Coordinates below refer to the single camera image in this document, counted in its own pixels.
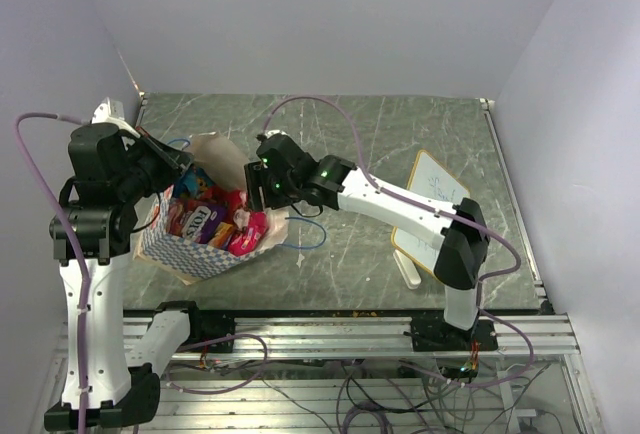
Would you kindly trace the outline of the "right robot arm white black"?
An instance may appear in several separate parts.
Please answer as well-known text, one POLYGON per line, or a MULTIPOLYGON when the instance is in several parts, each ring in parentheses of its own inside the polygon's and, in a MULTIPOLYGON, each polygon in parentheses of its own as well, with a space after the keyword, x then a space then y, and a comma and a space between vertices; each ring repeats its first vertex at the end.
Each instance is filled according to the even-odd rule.
POLYGON ((290 136, 258 137, 258 159, 244 166, 247 202, 253 211, 293 207, 344 210, 397 227, 436 251, 433 274, 445 287, 442 341, 465 348, 476 337, 479 270, 490 243, 479 204, 435 200, 377 180, 356 163, 335 155, 314 159, 290 136))

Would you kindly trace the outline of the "pink snack bag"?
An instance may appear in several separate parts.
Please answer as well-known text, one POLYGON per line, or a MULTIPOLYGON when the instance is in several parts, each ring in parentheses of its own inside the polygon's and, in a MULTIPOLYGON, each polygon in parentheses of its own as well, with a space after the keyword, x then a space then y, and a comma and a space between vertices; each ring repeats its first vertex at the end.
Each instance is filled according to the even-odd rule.
POLYGON ((226 196, 227 214, 224 221, 234 227, 227 244, 227 251, 236 257, 253 252, 269 230, 267 216, 262 211, 253 211, 248 206, 247 193, 233 190, 226 196))

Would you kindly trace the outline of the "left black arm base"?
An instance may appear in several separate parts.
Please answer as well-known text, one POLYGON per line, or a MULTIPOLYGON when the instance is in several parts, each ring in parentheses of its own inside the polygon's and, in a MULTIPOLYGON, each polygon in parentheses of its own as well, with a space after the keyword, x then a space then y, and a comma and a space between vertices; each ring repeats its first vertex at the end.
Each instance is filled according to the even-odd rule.
POLYGON ((235 333, 235 318, 227 311, 201 310, 195 301, 167 301, 161 303, 155 310, 156 314, 165 311, 177 311, 188 316, 189 336, 180 345, 187 350, 187 345, 223 338, 235 333))

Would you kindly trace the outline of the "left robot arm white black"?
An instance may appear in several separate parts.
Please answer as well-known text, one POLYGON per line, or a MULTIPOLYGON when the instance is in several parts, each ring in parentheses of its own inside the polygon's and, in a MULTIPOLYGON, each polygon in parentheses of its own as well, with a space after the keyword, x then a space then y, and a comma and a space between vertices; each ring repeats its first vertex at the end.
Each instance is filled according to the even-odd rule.
POLYGON ((68 364, 60 401, 44 415, 49 432, 150 421, 160 377, 177 348, 192 351, 204 327, 192 303, 154 314, 138 348, 124 347, 124 275, 137 203, 170 188, 193 156, 143 130, 99 122, 71 133, 73 168, 49 227, 67 303, 68 364))

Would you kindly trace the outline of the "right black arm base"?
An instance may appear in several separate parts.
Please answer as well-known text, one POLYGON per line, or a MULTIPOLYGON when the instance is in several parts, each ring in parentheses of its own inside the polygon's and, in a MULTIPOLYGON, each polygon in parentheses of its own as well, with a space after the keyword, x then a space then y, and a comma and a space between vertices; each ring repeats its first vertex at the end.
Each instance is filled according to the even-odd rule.
POLYGON ((480 352, 498 349, 494 324, 490 320, 477 319, 469 330, 461 330, 444 321, 441 312, 428 311, 413 317, 409 327, 403 332, 408 337, 415 352, 480 352))

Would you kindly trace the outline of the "checkered paper bag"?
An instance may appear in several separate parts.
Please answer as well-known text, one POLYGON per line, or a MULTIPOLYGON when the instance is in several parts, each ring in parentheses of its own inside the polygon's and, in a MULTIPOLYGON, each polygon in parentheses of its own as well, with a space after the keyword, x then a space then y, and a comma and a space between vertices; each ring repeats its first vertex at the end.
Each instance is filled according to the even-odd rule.
MULTIPOLYGON (((228 192, 246 192, 243 168, 249 159, 224 135, 216 132, 193 135, 182 151, 191 153, 194 156, 193 166, 202 168, 215 183, 194 200, 226 207, 228 192)), ((214 249, 208 243, 198 244, 171 235, 166 230, 166 223, 171 203, 178 200, 172 197, 178 180, 156 196, 147 215, 148 226, 139 235, 133 258, 173 274, 186 285, 212 279, 276 246, 304 251, 317 249, 326 242, 327 232, 321 224, 295 216, 286 208, 263 211, 269 223, 268 232, 253 252, 240 257, 227 249, 214 249)))

